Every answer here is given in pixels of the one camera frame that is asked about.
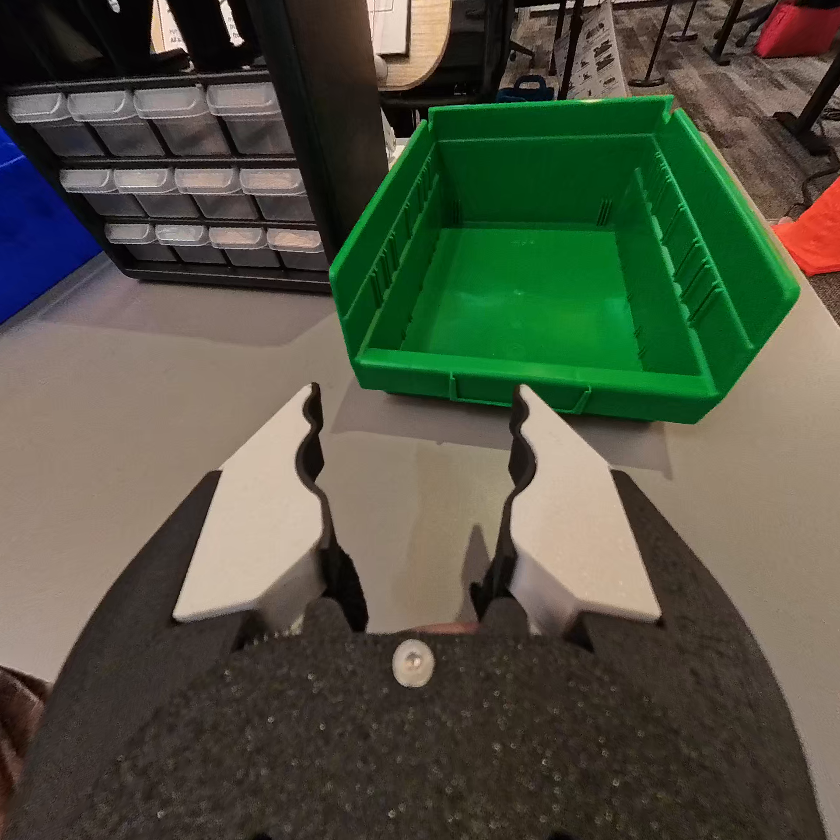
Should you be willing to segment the red bag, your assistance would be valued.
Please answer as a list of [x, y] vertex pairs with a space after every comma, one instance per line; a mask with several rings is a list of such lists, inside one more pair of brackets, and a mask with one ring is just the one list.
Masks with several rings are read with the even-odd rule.
[[838, 1], [779, 1], [752, 52], [762, 59], [821, 56], [838, 29]]

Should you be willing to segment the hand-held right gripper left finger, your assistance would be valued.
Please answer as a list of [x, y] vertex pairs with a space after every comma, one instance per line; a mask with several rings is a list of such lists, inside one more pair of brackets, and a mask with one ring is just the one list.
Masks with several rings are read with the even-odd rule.
[[320, 386], [304, 385], [221, 466], [173, 618], [195, 623], [255, 613], [286, 632], [308, 605], [338, 603], [352, 631], [366, 630], [366, 602], [340, 546], [324, 465]]

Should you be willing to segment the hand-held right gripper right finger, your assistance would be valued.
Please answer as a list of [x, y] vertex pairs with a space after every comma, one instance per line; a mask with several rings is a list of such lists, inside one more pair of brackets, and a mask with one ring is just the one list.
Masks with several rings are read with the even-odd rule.
[[509, 598], [537, 634], [567, 636], [583, 615], [655, 625], [653, 585], [607, 461], [528, 385], [511, 405], [512, 490], [495, 554], [471, 601], [483, 620]]

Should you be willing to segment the green plastic bin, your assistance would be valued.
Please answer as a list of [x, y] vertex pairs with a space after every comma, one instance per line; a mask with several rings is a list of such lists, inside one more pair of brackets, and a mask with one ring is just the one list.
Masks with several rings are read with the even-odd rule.
[[431, 108], [329, 276], [365, 389], [674, 424], [801, 291], [670, 96]]

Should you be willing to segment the blue bag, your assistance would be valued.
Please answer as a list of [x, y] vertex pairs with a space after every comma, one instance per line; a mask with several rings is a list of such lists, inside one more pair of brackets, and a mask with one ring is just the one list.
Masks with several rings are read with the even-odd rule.
[[497, 92], [498, 103], [553, 102], [561, 101], [555, 87], [548, 84], [540, 74], [520, 75], [510, 87], [501, 87]]

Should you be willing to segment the person's brown clothing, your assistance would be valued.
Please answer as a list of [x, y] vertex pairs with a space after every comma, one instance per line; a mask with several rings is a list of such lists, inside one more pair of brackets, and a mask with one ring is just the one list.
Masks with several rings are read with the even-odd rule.
[[52, 690], [48, 681], [1, 667], [1, 827]]

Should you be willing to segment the white instruction poster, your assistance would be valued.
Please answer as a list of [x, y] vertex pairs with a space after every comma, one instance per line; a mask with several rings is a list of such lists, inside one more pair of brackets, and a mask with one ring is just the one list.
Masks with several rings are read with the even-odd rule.
[[366, 1], [374, 54], [407, 56], [410, 51], [411, 1]]

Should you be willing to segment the blue plastic bin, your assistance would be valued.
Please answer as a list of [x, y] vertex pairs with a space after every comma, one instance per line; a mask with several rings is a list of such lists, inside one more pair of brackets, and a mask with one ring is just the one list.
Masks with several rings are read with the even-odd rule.
[[98, 256], [102, 248], [1, 132], [1, 322]]

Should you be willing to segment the printed paper strip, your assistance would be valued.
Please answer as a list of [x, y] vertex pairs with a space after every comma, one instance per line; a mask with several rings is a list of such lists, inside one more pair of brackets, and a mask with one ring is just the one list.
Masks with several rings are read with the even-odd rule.
[[583, 15], [567, 99], [630, 97], [619, 51], [613, 3], [600, 2]]

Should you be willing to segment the yellow printed sheet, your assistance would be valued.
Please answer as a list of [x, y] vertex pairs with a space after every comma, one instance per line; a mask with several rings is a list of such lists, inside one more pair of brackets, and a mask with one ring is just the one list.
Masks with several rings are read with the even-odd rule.
[[153, 1], [150, 35], [152, 51], [156, 55], [173, 50], [188, 53], [181, 30], [166, 1]]

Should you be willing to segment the dark vertical post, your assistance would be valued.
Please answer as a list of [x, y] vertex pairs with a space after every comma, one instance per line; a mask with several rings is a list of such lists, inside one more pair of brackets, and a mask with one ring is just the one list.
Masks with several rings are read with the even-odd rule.
[[388, 172], [363, 1], [248, 1], [328, 259]]

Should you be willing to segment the round wooden table top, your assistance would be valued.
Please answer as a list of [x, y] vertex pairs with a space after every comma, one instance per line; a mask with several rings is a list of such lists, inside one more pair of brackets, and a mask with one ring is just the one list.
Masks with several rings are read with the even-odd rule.
[[424, 84], [438, 68], [452, 25], [452, 1], [409, 3], [405, 56], [385, 56], [386, 74], [378, 80], [380, 92], [405, 92]]

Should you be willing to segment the black table leg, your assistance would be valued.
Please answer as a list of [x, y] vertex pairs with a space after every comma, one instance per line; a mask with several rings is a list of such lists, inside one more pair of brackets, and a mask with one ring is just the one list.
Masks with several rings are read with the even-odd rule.
[[822, 117], [828, 102], [839, 85], [839, 54], [827, 68], [813, 94], [799, 114], [776, 112], [773, 120], [811, 156], [825, 156], [830, 153], [830, 146], [815, 132], [817, 120]]

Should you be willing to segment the black slanted pole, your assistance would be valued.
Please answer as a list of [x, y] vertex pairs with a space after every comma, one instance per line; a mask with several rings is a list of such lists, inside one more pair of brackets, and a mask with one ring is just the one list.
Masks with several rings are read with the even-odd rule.
[[563, 52], [564, 60], [561, 72], [558, 70], [559, 60], [557, 55], [559, 54], [558, 49], [562, 47], [564, 42], [563, 31], [567, 2], [561, 1], [559, 5], [549, 64], [549, 73], [560, 79], [560, 86], [557, 94], [557, 99], [559, 101], [566, 100], [569, 94], [576, 48], [583, 27], [584, 4], [584, 1], [574, 1], [568, 32], [566, 33], [568, 36], [568, 43], [566, 44]]

